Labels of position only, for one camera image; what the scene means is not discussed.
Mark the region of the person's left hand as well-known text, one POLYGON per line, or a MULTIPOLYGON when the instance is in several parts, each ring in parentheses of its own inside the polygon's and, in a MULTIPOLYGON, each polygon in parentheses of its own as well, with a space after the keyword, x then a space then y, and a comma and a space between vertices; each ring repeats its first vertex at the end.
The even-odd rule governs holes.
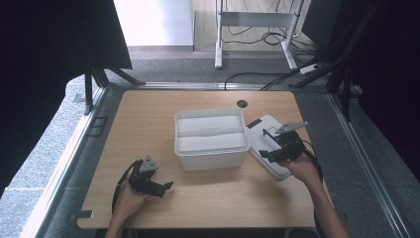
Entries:
POLYGON ((120 187, 112 218, 119 221, 128 220, 140 211, 148 198, 146 194, 135 193, 129 183, 124 181, 120 187))

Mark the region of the dark curtain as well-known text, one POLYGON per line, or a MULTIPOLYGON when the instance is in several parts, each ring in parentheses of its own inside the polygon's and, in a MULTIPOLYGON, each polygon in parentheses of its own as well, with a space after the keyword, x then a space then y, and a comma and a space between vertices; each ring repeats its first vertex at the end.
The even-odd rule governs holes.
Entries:
POLYGON ((0 0, 0 196, 94 65, 132 67, 114 0, 0 0))
POLYGON ((420 181, 420 0, 311 0, 302 32, 362 89, 360 106, 420 181))

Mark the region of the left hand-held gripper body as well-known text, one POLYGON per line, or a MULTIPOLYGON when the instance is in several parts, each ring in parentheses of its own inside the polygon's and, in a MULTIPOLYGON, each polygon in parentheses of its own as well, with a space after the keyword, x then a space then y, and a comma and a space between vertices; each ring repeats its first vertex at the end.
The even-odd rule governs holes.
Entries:
POLYGON ((157 169, 158 165, 151 156, 134 162, 133 170, 129 176, 129 185, 135 193, 150 195, 150 191, 157 190, 158 184, 152 181, 152 176, 157 169))

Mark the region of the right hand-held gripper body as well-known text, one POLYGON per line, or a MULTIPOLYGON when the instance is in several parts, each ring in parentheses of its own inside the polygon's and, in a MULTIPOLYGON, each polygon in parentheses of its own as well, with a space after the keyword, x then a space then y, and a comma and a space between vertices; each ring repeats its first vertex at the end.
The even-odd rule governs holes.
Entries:
POLYGON ((281 156, 295 160, 303 153, 305 146, 296 130, 307 125, 307 122, 285 123, 275 130, 274 141, 285 151, 281 156))

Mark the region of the white metal desk frame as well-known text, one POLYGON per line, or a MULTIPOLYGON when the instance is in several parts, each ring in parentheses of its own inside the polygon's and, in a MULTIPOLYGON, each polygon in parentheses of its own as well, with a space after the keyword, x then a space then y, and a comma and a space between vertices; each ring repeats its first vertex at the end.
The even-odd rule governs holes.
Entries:
POLYGON ((216 0, 217 39, 215 44, 215 67, 222 67, 223 46, 222 30, 224 27, 257 27, 285 29, 286 39, 280 44, 291 70, 297 70, 296 62, 291 52, 292 37, 295 33, 304 0, 296 0, 297 5, 290 13, 278 12, 232 12, 223 9, 224 0, 216 0))

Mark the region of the black metal stand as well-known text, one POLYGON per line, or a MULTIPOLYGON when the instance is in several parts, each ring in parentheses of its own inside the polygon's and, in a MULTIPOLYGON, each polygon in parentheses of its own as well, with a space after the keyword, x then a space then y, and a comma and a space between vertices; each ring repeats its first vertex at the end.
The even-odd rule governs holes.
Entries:
POLYGON ((93 82, 99 87, 107 87, 109 85, 109 79, 105 73, 106 69, 110 69, 115 74, 122 77, 124 80, 130 82, 133 85, 145 85, 144 81, 135 79, 121 69, 106 63, 103 59, 96 59, 90 50, 85 50, 84 54, 87 59, 88 67, 84 74, 85 81, 85 115, 88 115, 93 111, 93 82))
POLYGON ((315 72, 306 79, 290 84, 290 87, 292 88, 301 88, 331 72, 331 77, 328 79, 325 89, 328 93, 335 93, 340 86, 343 87, 341 111, 348 122, 351 121, 349 109, 352 95, 349 61, 371 21, 378 4, 381 2, 381 0, 361 1, 361 10, 355 15, 353 22, 349 25, 338 43, 326 52, 327 56, 334 55, 334 60, 327 66, 316 69, 315 72))

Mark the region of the person's right hand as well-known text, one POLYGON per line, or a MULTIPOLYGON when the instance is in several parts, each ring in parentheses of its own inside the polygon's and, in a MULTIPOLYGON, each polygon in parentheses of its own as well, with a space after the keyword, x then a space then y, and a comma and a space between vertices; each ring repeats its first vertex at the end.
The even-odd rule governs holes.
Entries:
POLYGON ((290 170, 290 172, 307 187, 315 187, 322 184, 317 169, 310 158, 304 154, 300 155, 295 160, 280 162, 279 164, 290 170))

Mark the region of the white lid with black handle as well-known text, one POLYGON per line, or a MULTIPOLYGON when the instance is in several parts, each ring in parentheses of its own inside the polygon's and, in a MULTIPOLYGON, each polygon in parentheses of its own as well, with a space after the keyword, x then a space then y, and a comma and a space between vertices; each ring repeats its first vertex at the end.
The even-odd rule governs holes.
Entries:
POLYGON ((279 149, 279 145, 274 141, 275 130, 282 124, 270 115, 256 119, 246 126, 248 138, 251 142, 250 152, 257 162, 276 180, 284 180, 291 175, 291 172, 280 166, 278 163, 270 163, 267 158, 263 158, 259 150, 274 151, 279 149))

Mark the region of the black rectangular floor frame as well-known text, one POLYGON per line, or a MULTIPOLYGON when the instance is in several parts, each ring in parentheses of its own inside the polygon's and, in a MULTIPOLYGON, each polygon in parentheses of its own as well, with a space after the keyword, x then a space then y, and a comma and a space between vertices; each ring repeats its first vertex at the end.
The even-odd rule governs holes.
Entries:
POLYGON ((89 137, 101 137, 105 130, 107 120, 107 117, 94 117, 87 130, 87 135, 89 137))

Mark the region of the white power strip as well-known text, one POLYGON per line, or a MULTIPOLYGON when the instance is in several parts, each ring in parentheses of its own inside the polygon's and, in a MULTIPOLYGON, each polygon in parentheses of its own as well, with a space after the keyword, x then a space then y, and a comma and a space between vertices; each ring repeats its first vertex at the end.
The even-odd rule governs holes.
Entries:
POLYGON ((304 66, 303 68, 301 68, 299 71, 301 74, 307 74, 310 73, 316 69, 320 68, 320 65, 318 63, 313 63, 307 66, 304 66))

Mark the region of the white plastic storage box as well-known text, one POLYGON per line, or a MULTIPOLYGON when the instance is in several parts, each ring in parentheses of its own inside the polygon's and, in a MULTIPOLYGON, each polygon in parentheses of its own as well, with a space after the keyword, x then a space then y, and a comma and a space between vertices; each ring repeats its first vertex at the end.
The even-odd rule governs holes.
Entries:
POLYGON ((239 108, 179 111, 174 152, 185 171, 240 167, 251 143, 239 108))

